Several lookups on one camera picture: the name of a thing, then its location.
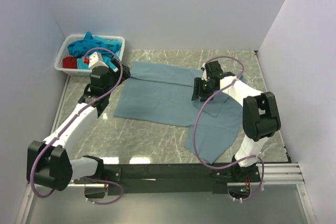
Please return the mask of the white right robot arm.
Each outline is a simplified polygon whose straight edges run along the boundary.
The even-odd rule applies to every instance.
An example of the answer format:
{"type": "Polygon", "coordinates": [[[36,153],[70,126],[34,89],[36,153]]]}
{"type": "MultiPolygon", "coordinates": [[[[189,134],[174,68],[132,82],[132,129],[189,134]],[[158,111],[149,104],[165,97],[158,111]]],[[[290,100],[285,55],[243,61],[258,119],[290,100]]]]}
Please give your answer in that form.
{"type": "Polygon", "coordinates": [[[243,108],[245,136],[232,163],[227,165],[231,179],[241,182],[257,171],[258,154],[281,128],[275,95],[248,86],[240,80],[240,75],[224,72],[217,60],[205,62],[201,70],[202,76],[194,79],[192,101],[200,100],[206,105],[215,95],[223,93],[243,108]]]}

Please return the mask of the grey-blue t shirt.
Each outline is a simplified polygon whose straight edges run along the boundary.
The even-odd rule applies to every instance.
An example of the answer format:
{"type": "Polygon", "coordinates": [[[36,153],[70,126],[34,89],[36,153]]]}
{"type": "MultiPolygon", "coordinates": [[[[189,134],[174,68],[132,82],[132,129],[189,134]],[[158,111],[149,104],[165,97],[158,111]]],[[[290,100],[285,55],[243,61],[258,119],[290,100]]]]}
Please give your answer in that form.
{"type": "Polygon", "coordinates": [[[242,124],[242,106],[219,93],[204,105],[192,101],[200,70],[135,61],[114,116],[189,127],[185,148],[215,162],[234,143],[242,124]]]}

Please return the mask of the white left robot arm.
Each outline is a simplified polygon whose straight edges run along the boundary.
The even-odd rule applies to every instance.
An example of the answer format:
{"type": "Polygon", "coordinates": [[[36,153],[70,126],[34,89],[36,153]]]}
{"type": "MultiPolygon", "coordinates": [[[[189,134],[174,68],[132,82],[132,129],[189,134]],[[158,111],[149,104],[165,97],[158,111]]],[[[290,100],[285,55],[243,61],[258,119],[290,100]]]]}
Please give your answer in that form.
{"type": "Polygon", "coordinates": [[[83,133],[104,112],[111,92],[130,77],[130,69],[119,58],[108,66],[94,67],[90,83],[84,89],[78,103],[63,124],[43,141],[32,141],[27,150],[27,181],[51,190],[62,191],[72,180],[87,177],[93,183],[105,177],[101,158],[84,156],[70,160],[69,153],[83,133]]]}

